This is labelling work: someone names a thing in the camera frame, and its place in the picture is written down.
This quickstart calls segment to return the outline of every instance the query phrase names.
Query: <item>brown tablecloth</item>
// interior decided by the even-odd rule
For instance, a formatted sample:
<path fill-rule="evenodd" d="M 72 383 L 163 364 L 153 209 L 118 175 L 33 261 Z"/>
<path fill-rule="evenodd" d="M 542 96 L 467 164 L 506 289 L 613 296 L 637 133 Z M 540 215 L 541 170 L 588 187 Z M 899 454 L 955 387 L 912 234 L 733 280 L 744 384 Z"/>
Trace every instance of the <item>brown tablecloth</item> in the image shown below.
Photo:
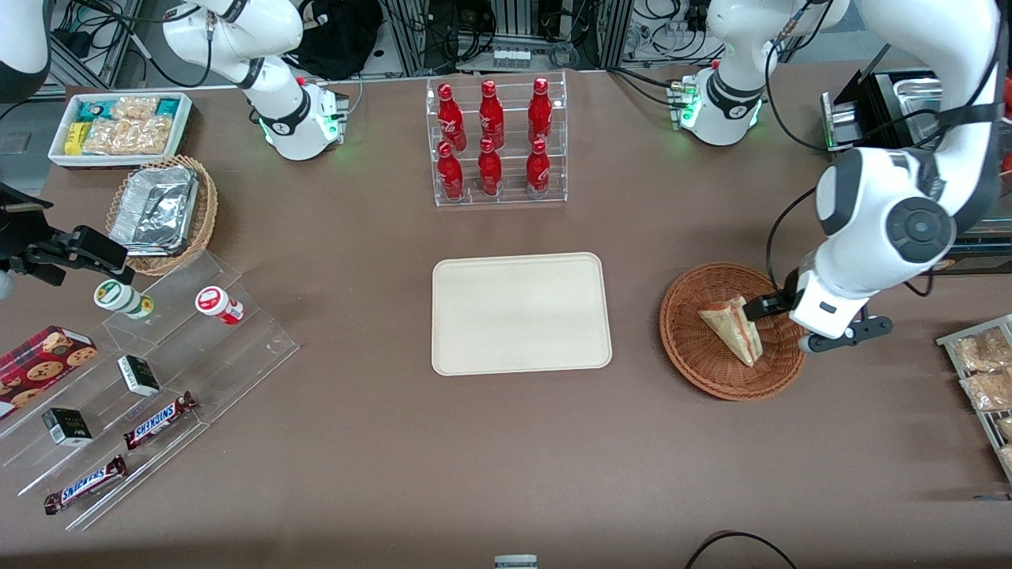
<path fill-rule="evenodd" d="M 821 139 L 818 95 L 855 67 L 778 68 L 799 136 Z M 1009 279 L 940 278 L 926 301 L 886 292 L 871 307 L 891 336 L 810 357 L 775 399 L 714 400 L 664 354 L 661 297 L 699 263 L 762 266 L 770 223 L 827 159 L 766 111 L 742 143 L 710 148 L 604 73 L 568 78 L 570 201 L 509 212 L 433 206 L 424 81 L 367 84 L 347 143 L 306 163 L 264 144 L 239 91 L 191 92 L 187 152 L 221 196 L 212 249 L 305 347 L 85 533 L 0 478 L 0 566 L 463 568 L 535 553 L 543 567 L 659 568 L 736 529 L 806 568 L 1009 567 L 1012 504 L 971 500 L 1002 491 L 1001 471 L 933 343 L 1012 312 Z M 54 167 L 51 223 L 103 227 L 122 177 Z M 805 206 L 776 266 L 820 242 Z M 608 367 L 432 371 L 438 261 L 567 251 L 603 262 Z M 0 349 L 107 316 L 93 273 L 17 280 Z M 769 555 L 726 545 L 697 567 L 775 566 Z"/>

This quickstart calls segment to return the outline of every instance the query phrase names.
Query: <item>wicker basket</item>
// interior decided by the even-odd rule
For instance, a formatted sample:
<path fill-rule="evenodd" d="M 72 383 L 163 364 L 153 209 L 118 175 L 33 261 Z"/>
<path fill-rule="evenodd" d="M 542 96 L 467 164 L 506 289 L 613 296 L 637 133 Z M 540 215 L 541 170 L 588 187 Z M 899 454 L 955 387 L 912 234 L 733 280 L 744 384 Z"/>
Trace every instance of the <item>wicker basket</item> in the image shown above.
<path fill-rule="evenodd" d="M 142 166 L 144 170 L 157 170 L 170 168 L 172 166 L 186 166 L 195 170 L 200 175 L 200 184 L 197 187 L 197 202 L 193 210 L 193 221 L 190 222 L 189 243 L 186 249 L 174 257 L 130 257 L 126 265 L 134 270 L 150 275 L 161 276 L 175 266 L 181 264 L 189 256 L 198 253 L 207 247 L 210 241 L 210 234 L 215 230 L 215 216 L 218 214 L 218 190 L 215 188 L 215 180 L 210 179 L 207 170 L 199 162 L 186 156 L 173 156 L 163 160 L 152 162 Z M 123 190 L 130 176 L 119 184 L 119 191 L 112 198 L 112 207 L 105 217 L 105 232 L 112 230 L 112 222 L 119 212 L 119 200 L 122 199 Z"/>
<path fill-rule="evenodd" d="M 753 368 L 742 363 L 697 314 L 706 303 L 772 292 L 766 275 L 733 263 L 704 264 L 679 276 L 661 305 L 661 339 L 675 368 L 699 389 L 732 401 L 765 399 L 786 388 L 805 362 L 797 347 L 805 330 L 786 314 L 756 322 L 763 355 Z"/>

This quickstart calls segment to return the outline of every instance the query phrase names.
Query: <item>sandwich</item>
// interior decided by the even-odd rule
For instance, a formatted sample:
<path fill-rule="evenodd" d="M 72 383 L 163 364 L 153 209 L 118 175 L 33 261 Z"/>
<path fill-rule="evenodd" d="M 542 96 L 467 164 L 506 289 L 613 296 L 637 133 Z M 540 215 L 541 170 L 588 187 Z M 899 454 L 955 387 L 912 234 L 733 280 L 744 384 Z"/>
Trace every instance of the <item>sandwich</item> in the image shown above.
<path fill-rule="evenodd" d="M 731 351 L 749 368 L 762 356 L 762 340 L 756 325 L 745 317 L 745 299 L 738 297 L 721 303 L 709 303 L 699 311 L 699 318 L 713 330 Z"/>

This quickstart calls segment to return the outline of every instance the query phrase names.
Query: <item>black bag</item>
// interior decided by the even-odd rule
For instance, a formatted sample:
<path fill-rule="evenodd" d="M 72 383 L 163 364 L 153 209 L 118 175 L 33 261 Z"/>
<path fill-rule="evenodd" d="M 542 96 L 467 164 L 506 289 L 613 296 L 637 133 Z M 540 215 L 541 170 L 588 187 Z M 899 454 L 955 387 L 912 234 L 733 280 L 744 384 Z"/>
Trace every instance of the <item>black bag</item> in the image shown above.
<path fill-rule="evenodd" d="M 284 61 L 322 79 L 347 79 L 365 66 L 383 23 L 378 0 L 305 0 L 303 42 Z"/>

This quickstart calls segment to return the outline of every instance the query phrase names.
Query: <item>red cookie box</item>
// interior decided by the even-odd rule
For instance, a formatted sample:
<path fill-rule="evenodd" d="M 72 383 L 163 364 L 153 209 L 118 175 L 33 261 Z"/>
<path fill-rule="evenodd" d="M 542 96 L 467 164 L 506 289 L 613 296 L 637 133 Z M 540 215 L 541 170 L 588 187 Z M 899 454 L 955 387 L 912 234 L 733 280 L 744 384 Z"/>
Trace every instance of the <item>red cookie box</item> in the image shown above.
<path fill-rule="evenodd" d="M 98 353 L 91 338 L 49 326 L 0 357 L 0 419 Z"/>

